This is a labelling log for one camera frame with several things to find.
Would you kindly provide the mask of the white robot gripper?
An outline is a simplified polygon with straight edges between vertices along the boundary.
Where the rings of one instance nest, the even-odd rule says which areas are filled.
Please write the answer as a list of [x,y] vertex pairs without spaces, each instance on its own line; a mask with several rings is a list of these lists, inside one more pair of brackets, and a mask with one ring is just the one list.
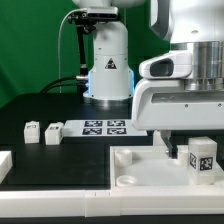
[[192,71],[192,55],[186,50],[170,51],[142,62],[142,79],[136,85],[131,120],[139,130],[161,130],[170,158],[178,148],[169,130],[224,129],[224,91],[188,91],[184,78]]

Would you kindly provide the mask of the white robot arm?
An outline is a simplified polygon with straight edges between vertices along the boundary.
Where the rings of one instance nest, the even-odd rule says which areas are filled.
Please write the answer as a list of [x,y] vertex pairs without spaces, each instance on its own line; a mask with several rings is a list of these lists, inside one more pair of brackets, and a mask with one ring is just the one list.
[[150,3],[149,29],[170,50],[139,65],[132,124],[158,130],[224,129],[224,0]]

